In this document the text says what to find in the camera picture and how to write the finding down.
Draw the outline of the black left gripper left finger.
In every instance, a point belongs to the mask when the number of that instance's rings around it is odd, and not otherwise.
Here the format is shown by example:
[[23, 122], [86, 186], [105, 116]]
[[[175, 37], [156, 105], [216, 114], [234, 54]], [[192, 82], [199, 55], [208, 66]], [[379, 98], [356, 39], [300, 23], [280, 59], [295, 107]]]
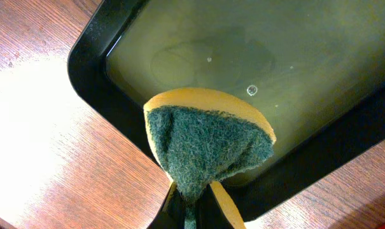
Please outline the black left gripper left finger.
[[184, 229], [185, 201], [176, 183], [171, 183], [165, 199], [147, 229]]

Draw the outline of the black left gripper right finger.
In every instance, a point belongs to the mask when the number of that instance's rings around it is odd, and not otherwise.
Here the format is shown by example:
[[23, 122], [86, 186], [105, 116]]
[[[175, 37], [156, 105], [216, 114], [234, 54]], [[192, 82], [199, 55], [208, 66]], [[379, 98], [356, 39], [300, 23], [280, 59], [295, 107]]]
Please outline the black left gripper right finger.
[[233, 229], [209, 185], [195, 203], [195, 220], [197, 229]]

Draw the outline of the yellow green scrub sponge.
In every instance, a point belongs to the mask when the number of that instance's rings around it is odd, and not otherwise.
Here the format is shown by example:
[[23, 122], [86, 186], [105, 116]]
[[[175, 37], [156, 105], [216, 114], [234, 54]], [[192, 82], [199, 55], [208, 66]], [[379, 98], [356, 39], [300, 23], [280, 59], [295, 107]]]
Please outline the yellow green scrub sponge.
[[197, 228], [195, 203], [209, 185], [233, 228], [244, 220], [221, 182], [261, 166], [276, 135], [257, 108], [225, 92], [178, 88], [144, 106], [148, 142], [185, 201], [185, 228]]

